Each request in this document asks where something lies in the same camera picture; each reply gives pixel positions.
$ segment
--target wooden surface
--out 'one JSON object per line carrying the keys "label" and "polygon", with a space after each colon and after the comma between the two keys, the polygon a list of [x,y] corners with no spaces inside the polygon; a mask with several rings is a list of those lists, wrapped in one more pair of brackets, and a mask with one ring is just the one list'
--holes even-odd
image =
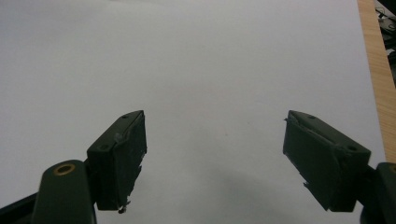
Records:
{"label": "wooden surface", "polygon": [[379,31],[374,2],[358,0],[358,4],[385,154],[388,161],[396,162],[396,89]]}

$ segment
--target white surface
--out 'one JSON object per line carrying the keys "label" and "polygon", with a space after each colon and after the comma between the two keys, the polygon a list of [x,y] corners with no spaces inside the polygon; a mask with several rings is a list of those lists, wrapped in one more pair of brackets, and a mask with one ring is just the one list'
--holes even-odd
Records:
{"label": "white surface", "polygon": [[282,154],[290,109],[384,160],[355,0],[1,1],[0,67],[1,206],[138,109],[143,171],[102,224],[358,223]]}

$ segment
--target screw hole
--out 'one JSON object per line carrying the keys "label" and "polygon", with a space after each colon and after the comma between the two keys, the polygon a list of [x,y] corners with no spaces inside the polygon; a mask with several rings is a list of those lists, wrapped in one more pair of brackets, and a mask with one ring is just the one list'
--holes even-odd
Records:
{"label": "screw hole", "polygon": [[108,148],[108,145],[101,145],[97,149],[99,150],[106,150]]}
{"label": "screw hole", "polygon": [[351,150],[351,151],[357,151],[358,150],[356,147],[353,147],[353,146],[348,146],[346,148]]}
{"label": "screw hole", "polygon": [[72,163],[62,164],[55,168],[53,173],[55,175],[67,175],[72,173],[76,169],[76,166]]}

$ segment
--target table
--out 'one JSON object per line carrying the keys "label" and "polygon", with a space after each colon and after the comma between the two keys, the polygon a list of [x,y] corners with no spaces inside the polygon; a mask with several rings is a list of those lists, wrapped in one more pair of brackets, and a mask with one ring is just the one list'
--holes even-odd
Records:
{"label": "table", "polygon": [[389,69],[373,0],[358,0],[361,27],[372,75],[387,161],[396,162],[396,90]]}

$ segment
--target white paper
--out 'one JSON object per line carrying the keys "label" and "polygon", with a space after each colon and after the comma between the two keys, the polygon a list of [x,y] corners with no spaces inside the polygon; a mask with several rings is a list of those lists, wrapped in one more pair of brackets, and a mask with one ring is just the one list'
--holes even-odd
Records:
{"label": "white paper", "polygon": [[0,68],[1,206],[139,109],[132,203],[98,223],[358,223],[282,154],[290,109],[385,158],[355,0],[1,1]]}

